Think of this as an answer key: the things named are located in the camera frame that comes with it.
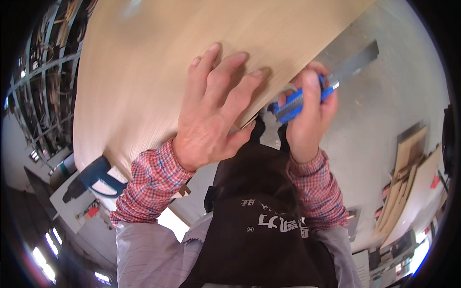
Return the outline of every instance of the dark apron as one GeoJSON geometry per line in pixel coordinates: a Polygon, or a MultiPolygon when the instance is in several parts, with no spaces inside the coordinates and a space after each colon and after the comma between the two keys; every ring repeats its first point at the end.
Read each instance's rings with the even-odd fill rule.
{"type": "Polygon", "coordinates": [[[288,159],[247,143],[221,161],[206,196],[213,200],[213,218],[180,287],[337,287],[328,249],[299,221],[296,188],[284,171],[288,159]]]}

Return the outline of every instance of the floor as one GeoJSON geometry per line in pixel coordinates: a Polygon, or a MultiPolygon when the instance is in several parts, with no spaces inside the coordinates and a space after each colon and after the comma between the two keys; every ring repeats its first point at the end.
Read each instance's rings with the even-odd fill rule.
{"type": "MultiPolygon", "coordinates": [[[[414,124],[429,128],[426,153],[442,140],[443,109],[449,103],[442,65],[421,21],[404,0],[377,1],[316,60],[334,68],[342,59],[377,39],[380,55],[338,88],[338,111],[320,147],[347,208],[361,210],[353,252],[373,247],[374,213],[395,165],[397,137],[414,124]]],[[[266,114],[265,145],[279,147],[275,118],[266,114]]],[[[217,164],[201,168],[188,186],[190,196],[171,204],[191,224],[205,210],[203,198],[217,164]]]]}

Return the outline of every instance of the red plaid shirt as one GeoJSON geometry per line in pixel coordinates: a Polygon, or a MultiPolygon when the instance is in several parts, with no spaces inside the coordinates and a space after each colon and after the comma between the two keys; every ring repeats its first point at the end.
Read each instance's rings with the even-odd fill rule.
{"type": "MultiPolygon", "coordinates": [[[[131,181],[117,199],[117,210],[111,212],[111,221],[156,223],[170,198],[191,178],[178,163],[171,142],[168,140],[158,149],[139,154],[131,164],[131,181]]],[[[328,229],[336,225],[347,226],[343,196],[336,179],[330,173],[328,156],[319,150],[309,163],[288,162],[286,172],[298,187],[305,224],[312,229],[328,229]]]]}

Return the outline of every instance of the blue utility knife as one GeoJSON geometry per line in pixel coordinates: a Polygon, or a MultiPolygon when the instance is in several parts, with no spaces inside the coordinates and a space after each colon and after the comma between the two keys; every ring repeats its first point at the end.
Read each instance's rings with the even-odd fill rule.
{"type": "MultiPolygon", "coordinates": [[[[369,65],[378,55],[378,43],[374,40],[362,51],[341,62],[338,68],[331,74],[326,76],[319,75],[320,88],[322,91],[320,102],[323,102],[339,87],[340,79],[343,80],[359,73],[363,67],[369,65]]],[[[302,89],[299,89],[287,97],[287,102],[282,107],[279,107],[276,102],[269,104],[267,110],[275,115],[277,122],[284,124],[295,118],[296,115],[301,112],[303,102],[302,89]]]]}

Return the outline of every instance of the hand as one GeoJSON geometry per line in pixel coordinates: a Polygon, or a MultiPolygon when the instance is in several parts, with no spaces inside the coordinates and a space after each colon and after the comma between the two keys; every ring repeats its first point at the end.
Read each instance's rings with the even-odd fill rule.
{"type": "Polygon", "coordinates": [[[219,44],[214,43],[189,67],[178,133],[172,144],[179,164],[188,171],[234,157],[248,142],[254,128],[253,122],[229,134],[237,117],[250,104],[262,73],[257,70],[245,75],[226,95],[231,74],[245,62],[247,55],[240,52],[228,56],[213,69],[218,53],[219,44]]]}
{"type": "MultiPolygon", "coordinates": [[[[319,152],[319,143],[336,114],[338,97],[336,90],[320,103],[319,76],[328,75],[330,71],[319,62],[309,63],[290,82],[297,89],[302,88],[304,103],[301,112],[288,122],[287,141],[291,155],[298,163],[307,163],[319,152]]],[[[293,91],[281,93],[278,105],[286,103],[286,98],[293,91]]]]}

